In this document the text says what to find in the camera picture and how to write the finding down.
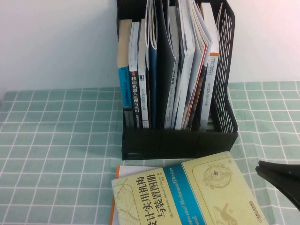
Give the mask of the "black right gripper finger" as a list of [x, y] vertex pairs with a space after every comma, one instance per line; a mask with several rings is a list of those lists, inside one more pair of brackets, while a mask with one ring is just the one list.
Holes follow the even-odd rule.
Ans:
[[277, 164], [260, 160], [257, 174], [274, 186], [300, 186], [300, 165]]
[[275, 187], [285, 196], [287, 199], [298, 209], [300, 210], [300, 187], [294, 186], [283, 186], [275, 185]]

